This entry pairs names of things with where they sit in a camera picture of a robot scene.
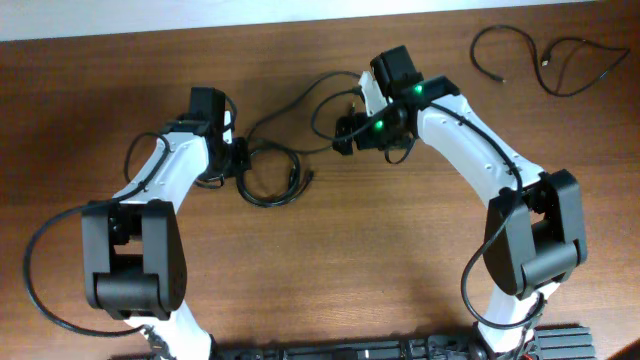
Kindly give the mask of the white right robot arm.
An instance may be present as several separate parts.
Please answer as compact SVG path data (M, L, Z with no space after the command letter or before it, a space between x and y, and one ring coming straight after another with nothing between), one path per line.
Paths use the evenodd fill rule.
M408 50L387 50L356 89L365 109L340 118L334 149L410 151L423 142L470 184L487 210L484 239L472 255L494 289L467 335L434 335L430 359L591 359L585 327L543 328L549 297L588 257L581 190L567 170L529 161L472 110L448 78L425 79Z

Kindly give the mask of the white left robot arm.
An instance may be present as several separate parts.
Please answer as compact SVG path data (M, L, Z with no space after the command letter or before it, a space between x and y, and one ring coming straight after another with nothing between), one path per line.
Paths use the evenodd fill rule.
M186 113L156 133L156 147L109 204L82 213L89 305L122 320L156 359L212 359L213 336L190 311L187 265L176 215L195 184L214 189L250 167L233 134L237 109L213 87L194 87Z

